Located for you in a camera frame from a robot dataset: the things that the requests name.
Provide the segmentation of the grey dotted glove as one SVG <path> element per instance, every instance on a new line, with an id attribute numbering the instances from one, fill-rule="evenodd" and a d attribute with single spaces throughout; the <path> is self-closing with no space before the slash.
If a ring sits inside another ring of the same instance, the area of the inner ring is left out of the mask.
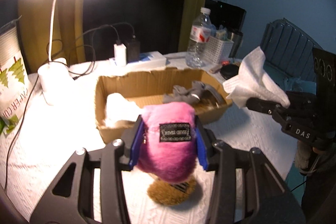
<path id="1" fill-rule="evenodd" d="M 174 85 L 173 95 L 170 96 L 168 94 L 165 94 L 163 96 L 162 102 L 185 102 L 189 105 L 195 105 L 201 101 L 203 93 L 210 89 L 211 86 L 209 84 L 205 84 L 201 81 L 193 81 L 192 87 L 190 89 L 186 89 L 183 86 Z"/>

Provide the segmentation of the pink fuzzy pouch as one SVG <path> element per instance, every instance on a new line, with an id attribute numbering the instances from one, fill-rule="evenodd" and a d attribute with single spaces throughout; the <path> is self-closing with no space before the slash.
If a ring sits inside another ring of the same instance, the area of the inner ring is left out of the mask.
<path id="1" fill-rule="evenodd" d="M 195 169 L 195 110 L 185 102 L 145 106 L 141 113 L 146 142 L 138 169 L 172 184 L 187 181 Z"/>

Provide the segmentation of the white charger adapter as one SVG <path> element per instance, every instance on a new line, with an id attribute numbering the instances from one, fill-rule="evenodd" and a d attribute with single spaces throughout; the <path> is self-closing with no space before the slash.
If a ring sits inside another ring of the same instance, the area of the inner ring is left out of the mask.
<path id="1" fill-rule="evenodd" d="M 126 46 L 123 43 L 114 45 L 114 60 L 116 65 L 120 67 L 127 64 Z"/>

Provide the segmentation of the white fluffy item in box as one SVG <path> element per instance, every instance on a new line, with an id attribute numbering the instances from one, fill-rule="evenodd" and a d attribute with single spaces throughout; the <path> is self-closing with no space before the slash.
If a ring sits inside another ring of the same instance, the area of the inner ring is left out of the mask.
<path id="1" fill-rule="evenodd" d="M 114 128 L 120 122 L 135 122 L 142 109 L 120 93 L 112 93 L 107 96 L 105 112 L 105 125 Z"/>

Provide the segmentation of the paper cup package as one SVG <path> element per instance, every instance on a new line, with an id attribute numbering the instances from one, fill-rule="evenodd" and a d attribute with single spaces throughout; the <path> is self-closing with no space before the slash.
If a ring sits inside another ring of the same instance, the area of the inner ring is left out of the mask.
<path id="1" fill-rule="evenodd" d="M 1 132 L 11 133 L 23 116 L 32 85 L 21 49 L 17 21 L 1 27 Z"/>

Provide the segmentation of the white flat box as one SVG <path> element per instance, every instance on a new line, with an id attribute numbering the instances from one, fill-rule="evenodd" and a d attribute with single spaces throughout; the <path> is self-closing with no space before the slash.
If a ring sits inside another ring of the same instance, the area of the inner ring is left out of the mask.
<path id="1" fill-rule="evenodd" d="M 165 67 L 167 58 L 158 51 L 141 53 L 139 60 L 127 63 L 125 68 L 133 71 L 136 69 L 155 69 L 158 67 Z"/>

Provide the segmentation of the white paper towel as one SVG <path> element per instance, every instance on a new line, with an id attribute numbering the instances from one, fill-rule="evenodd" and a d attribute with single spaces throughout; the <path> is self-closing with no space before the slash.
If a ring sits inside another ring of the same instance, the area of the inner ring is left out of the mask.
<path id="1" fill-rule="evenodd" d="M 239 107 L 245 107 L 250 98 L 279 103 L 288 108 L 287 94 L 264 70 L 265 54 L 260 47 L 255 48 L 242 59 L 238 74 L 224 81 L 223 89 L 227 98 Z"/>

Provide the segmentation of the black round dish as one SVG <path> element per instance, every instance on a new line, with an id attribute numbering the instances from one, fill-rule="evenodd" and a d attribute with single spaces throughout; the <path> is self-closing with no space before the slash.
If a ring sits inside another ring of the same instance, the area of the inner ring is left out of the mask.
<path id="1" fill-rule="evenodd" d="M 229 80 L 232 77 L 238 75 L 239 66 L 235 64 L 227 64 L 223 65 L 220 69 L 220 74 L 225 80 Z"/>

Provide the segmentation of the clear packet in box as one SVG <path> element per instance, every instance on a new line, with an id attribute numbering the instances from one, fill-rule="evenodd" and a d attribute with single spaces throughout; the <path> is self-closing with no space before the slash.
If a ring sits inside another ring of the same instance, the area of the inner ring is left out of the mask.
<path id="1" fill-rule="evenodd" d="M 216 89 L 210 86 L 197 89 L 194 91 L 194 95 L 198 96 L 202 103 L 207 103 L 216 107 L 220 107 L 225 104 L 223 96 Z"/>

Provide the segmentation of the black power adapter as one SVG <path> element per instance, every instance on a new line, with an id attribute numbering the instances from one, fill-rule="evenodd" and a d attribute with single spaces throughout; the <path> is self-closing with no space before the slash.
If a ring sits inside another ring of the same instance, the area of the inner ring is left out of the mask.
<path id="1" fill-rule="evenodd" d="M 137 39 L 129 39 L 124 42 L 126 46 L 126 61 L 127 63 L 139 61 L 140 42 Z"/>

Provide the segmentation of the cardboard box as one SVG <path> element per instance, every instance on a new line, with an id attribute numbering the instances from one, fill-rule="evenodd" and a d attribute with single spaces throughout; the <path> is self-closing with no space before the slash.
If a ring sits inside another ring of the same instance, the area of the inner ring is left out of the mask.
<path id="1" fill-rule="evenodd" d="M 96 83 L 94 102 L 96 126 L 102 141 L 108 144 L 121 137 L 124 130 L 133 126 L 132 122 L 120 122 L 114 128 L 105 125 L 105 107 L 108 95 L 120 93 L 128 101 L 135 102 L 137 106 L 143 108 L 146 105 L 161 104 L 165 94 L 173 93 L 174 85 L 189 89 L 192 87 L 193 81 L 209 84 L 223 96 L 225 104 L 220 107 L 202 102 L 194 107 L 196 115 L 203 124 L 219 120 L 232 105 L 232 101 L 227 98 L 223 84 L 204 70 L 167 67 L 159 71 L 130 72 L 124 76 L 100 76 Z"/>

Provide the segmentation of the dark blue chair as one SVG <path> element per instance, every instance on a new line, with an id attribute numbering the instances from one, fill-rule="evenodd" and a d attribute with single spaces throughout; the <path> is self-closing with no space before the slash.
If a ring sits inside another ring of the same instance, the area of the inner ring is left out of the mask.
<path id="1" fill-rule="evenodd" d="M 271 67 L 288 77 L 316 81 L 313 48 L 322 47 L 289 20 L 268 23 L 260 47 Z"/>

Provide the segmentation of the white plastic basket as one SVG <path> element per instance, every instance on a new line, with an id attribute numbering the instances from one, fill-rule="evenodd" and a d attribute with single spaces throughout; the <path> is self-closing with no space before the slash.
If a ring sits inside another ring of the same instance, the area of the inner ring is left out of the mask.
<path id="1" fill-rule="evenodd" d="M 206 43 L 206 48 L 203 53 L 203 59 L 213 64 L 220 63 L 228 59 L 234 42 L 232 40 L 220 40 L 210 36 L 209 41 Z"/>

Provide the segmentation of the clear water bottle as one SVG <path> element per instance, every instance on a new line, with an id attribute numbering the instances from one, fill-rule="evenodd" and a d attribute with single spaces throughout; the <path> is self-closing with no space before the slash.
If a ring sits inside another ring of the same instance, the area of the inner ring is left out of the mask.
<path id="1" fill-rule="evenodd" d="M 210 12 L 210 9 L 201 7 L 201 13 L 193 21 L 186 53 L 188 67 L 200 68 L 203 66 L 203 52 L 212 32 Z"/>

